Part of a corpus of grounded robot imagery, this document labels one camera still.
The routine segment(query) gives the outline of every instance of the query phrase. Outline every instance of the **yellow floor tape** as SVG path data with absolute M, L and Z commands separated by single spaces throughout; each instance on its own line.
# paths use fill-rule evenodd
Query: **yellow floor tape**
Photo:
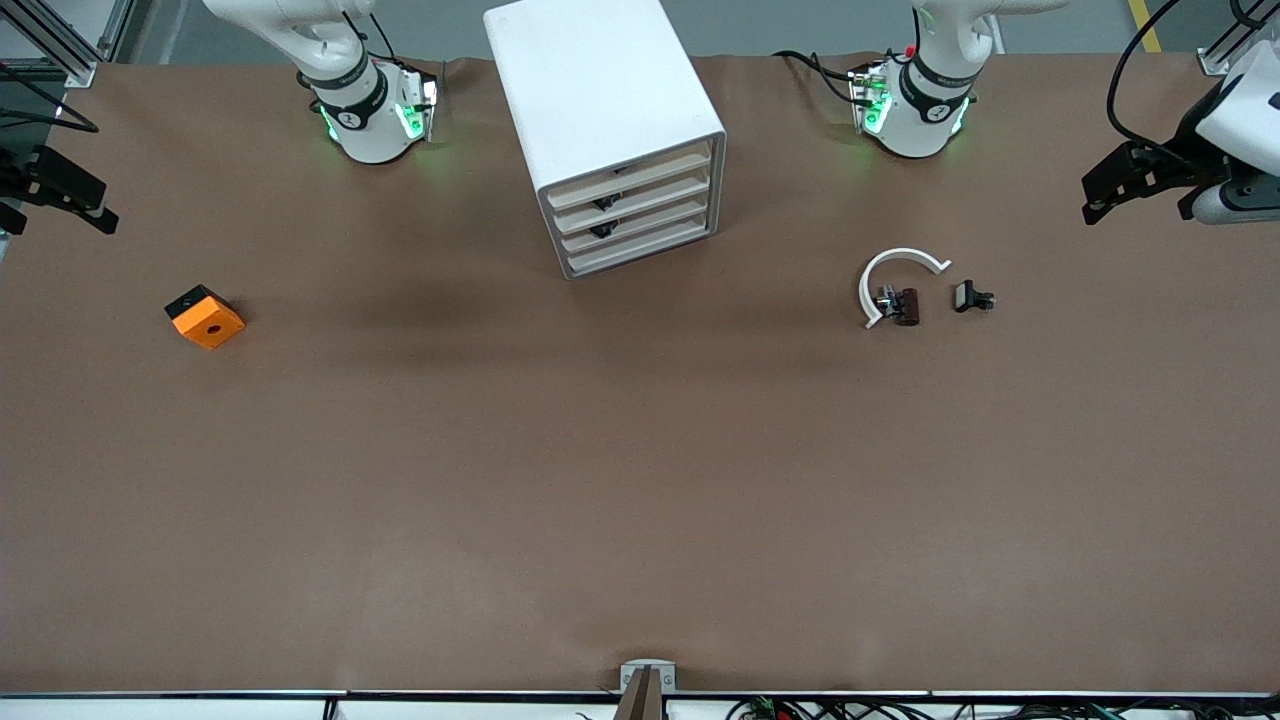
M 1129 10 L 1133 12 L 1133 22 L 1138 23 L 1139 28 L 1151 19 L 1147 0 L 1129 0 Z M 1151 28 L 1151 32 L 1142 38 L 1142 49 L 1147 53 L 1160 53 L 1160 38 L 1156 37 L 1156 28 Z

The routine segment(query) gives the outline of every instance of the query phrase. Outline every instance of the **white drawer unit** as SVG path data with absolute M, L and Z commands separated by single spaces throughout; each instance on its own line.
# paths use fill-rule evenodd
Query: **white drawer unit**
M 716 232 L 724 126 L 659 0 L 521 0 L 484 24 L 566 277 Z

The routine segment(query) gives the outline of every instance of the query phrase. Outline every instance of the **orange box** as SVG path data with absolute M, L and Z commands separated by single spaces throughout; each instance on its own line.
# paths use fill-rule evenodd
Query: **orange box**
M 244 320 L 225 300 L 202 284 L 165 305 L 165 314 L 183 337 L 212 350 L 244 329 Z

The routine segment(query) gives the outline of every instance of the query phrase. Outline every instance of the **black band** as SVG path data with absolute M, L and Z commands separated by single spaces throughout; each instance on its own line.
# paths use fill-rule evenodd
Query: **black band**
M 348 70 L 347 74 L 342 77 L 333 79 L 316 79 L 310 76 L 302 76 L 302 77 L 307 78 L 307 82 L 311 83 L 311 87 L 316 90 L 342 90 L 343 87 L 347 87 L 348 85 L 352 85 L 353 82 L 360 79 L 360 76 L 365 74 L 365 68 L 367 67 L 369 67 L 369 50 L 361 50 L 360 63 L 357 63 L 355 68 Z
M 978 76 L 982 74 L 982 70 L 978 70 L 969 77 L 963 77 L 963 78 L 947 77 L 934 70 L 933 68 L 925 65 L 919 53 L 916 53 L 915 56 L 911 58 L 911 67 L 915 68 L 918 73 L 920 73 L 920 77 L 932 82 L 933 85 L 938 87 L 950 87 L 954 90 L 959 90 L 961 87 L 969 87 L 970 85 L 973 85 L 975 79 L 978 79 Z
M 387 76 L 381 70 L 374 68 L 378 73 L 378 86 L 374 91 L 355 105 L 330 105 L 329 102 L 323 102 L 325 114 L 328 114 L 333 122 L 338 123 L 346 129 L 365 129 L 369 126 L 369 118 L 383 106 L 387 101 Z
M 929 124 L 947 122 L 947 119 L 964 105 L 964 101 L 969 96 L 969 94 L 965 92 L 950 100 L 934 97 L 915 85 L 915 81 L 911 79 L 909 68 L 902 69 L 901 78 L 902 79 L 899 82 L 899 86 L 902 88 L 902 99 L 920 113 L 920 120 Z

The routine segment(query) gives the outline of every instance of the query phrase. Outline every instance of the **gray floor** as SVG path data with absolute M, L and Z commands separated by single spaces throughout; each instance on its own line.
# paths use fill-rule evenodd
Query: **gray floor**
M 381 0 L 378 17 L 401 55 L 489 58 L 480 18 L 504 1 Z M 913 33 L 905 0 L 664 0 L 663 5 L 692 55 L 882 50 L 906 45 Z M 137 61 L 283 61 L 248 32 L 214 18 L 201 0 L 157 0 L 150 24 Z M 1134 28 L 1125 0 L 1076 0 L 1053 13 L 1005 18 L 1004 29 L 1010 53 L 1114 53 Z

